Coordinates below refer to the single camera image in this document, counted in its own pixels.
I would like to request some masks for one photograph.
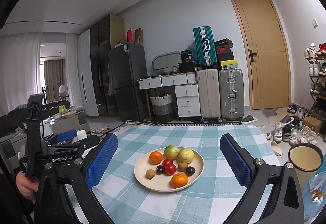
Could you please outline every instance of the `black shoe box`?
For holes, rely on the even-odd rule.
[[[218,53],[217,54],[218,61],[225,61],[234,59],[233,52],[225,52],[225,53]]]
[[[215,41],[214,44],[215,44],[215,47],[217,47],[217,48],[222,48],[222,47],[233,48],[233,43],[228,38],[221,39],[219,41]]]
[[[216,50],[216,54],[231,52],[231,48],[230,47],[215,48],[215,50]]]

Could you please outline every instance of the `beige suitcase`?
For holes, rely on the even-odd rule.
[[[200,113],[202,118],[220,118],[220,89],[216,69],[197,72]]]

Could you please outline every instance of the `doorway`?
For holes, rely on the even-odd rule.
[[[289,54],[272,0],[231,0],[245,46],[252,109],[291,102]]]

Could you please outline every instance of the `gray suitcase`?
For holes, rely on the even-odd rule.
[[[244,115],[245,93],[240,69],[218,72],[221,98],[221,116],[227,120],[241,120]]]
[[[202,118],[220,118],[220,90],[216,69],[197,72],[200,113]]]

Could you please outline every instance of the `white drawer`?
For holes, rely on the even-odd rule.
[[[199,106],[199,96],[177,97],[178,106]]]
[[[162,77],[162,86],[172,86],[180,84],[187,84],[186,74]]]
[[[149,89],[149,88],[156,88],[162,87],[161,78],[154,78],[154,79],[145,79],[139,81],[139,89]]]
[[[176,97],[198,95],[198,85],[197,84],[176,86],[174,89],[175,89]]]
[[[187,81],[189,84],[196,83],[195,74],[194,73],[187,74]]]
[[[200,107],[199,106],[182,106],[178,107],[179,117],[199,117]]]

